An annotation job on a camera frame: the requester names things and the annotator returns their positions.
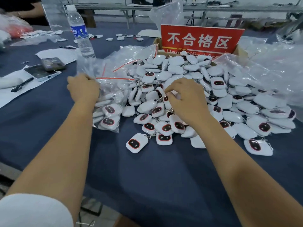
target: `blue tablecloth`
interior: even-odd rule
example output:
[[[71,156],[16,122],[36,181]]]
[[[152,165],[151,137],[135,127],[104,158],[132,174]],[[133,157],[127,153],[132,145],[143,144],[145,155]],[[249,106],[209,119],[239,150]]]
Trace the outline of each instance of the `blue tablecloth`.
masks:
[[[104,35],[102,39],[92,41],[96,56],[104,58],[119,46],[147,46],[153,42],[153,38],[144,38],[143,42],[133,38],[107,42],[105,38],[116,38],[118,33],[136,34],[151,27],[155,28],[149,24],[131,24],[128,30],[125,23],[102,23],[89,32]],[[0,76],[21,69],[24,61],[30,61],[28,65],[39,64],[35,53],[40,50],[74,44],[70,32],[62,37],[68,41],[9,47],[0,55]],[[47,143],[73,106],[66,89],[66,78],[75,73],[76,64],[69,64],[59,76],[0,108],[1,162],[23,170]],[[142,130],[141,125],[132,120],[121,119],[119,134],[93,129],[86,196],[96,198],[142,227],[240,226],[205,149],[195,149],[189,139],[174,134],[171,146],[159,146],[152,139],[141,152],[133,154],[125,144]],[[303,125],[297,120],[295,123],[297,128],[293,132],[268,137],[274,148],[272,157],[252,157],[303,204],[303,152],[300,146]],[[237,137],[236,141],[244,147],[241,138]]]

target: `smartphone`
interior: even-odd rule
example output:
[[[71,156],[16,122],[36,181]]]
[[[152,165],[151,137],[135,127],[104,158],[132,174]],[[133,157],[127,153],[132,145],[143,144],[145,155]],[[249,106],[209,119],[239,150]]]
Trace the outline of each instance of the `smartphone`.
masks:
[[[56,71],[46,71],[42,64],[31,66],[24,70],[31,74],[37,81],[44,81],[59,75]]]

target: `pile of white devices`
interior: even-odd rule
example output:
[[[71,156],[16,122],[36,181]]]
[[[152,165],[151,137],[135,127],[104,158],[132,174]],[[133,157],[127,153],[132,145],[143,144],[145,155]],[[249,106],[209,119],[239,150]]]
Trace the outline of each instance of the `pile of white devices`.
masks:
[[[151,137],[156,137],[159,145],[171,145],[173,133],[190,138],[195,148],[205,148],[195,130],[174,114],[164,92],[174,80],[187,78],[204,87],[210,114],[232,138],[236,135],[243,138],[251,154],[273,154],[265,137],[290,133],[295,128],[295,111],[285,100],[273,96],[275,90],[254,88],[233,76],[224,65],[212,66],[211,60],[210,56],[182,51],[180,56],[157,55],[133,63],[128,75],[134,77],[137,84],[129,94],[122,116],[135,115],[134,123],[141,124],[146,134],[134,135],[126,143],[127,149],[138,153]]]

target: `red sign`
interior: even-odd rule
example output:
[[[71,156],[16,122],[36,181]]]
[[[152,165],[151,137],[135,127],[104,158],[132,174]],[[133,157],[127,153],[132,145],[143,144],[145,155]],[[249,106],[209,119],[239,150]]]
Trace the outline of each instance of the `red sign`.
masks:
[[[166,52],[186,50],[212,57],[233,53],[243,33],[244,29],[161,25],[162,48]]]

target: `floor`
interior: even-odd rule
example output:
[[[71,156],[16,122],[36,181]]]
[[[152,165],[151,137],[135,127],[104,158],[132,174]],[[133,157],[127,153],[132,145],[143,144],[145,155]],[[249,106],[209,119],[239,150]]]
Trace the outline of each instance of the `floor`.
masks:
[[[20,171],[9,167],[3,163],[0,163],[1,175],[16,180],[20,173]],[[0,184],[0,189],[7,191],[9,188]],[[95,201],[94,199],[83,197],[82,207],[97,212],[100,206],[102,206],[102,210],[99,217],[96,217],[84,211],[80,211],[82,224],[80,224],[78,220],[75,227],[89,227],[89,224],[91,224],[90,226],[96,227],[112,227],[120,214],[117,211],[109,208],[108,206],[104,206],[100,202]]]

